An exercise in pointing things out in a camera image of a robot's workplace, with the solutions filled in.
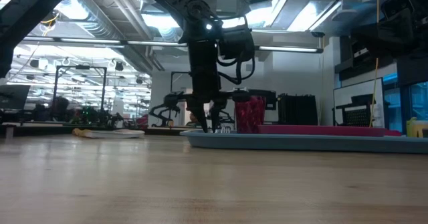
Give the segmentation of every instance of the wooden table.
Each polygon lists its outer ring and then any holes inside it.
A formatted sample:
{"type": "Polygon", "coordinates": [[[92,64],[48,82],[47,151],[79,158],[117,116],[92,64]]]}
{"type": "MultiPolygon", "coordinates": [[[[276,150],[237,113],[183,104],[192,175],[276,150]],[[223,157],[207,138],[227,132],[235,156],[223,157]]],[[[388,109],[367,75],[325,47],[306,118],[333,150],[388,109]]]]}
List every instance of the wooden table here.
{"type": "Polygon", "coordinates": [[[427,156],[209,150],[177,136],[0,144],[0,224],[427,222],[427,156]]]}

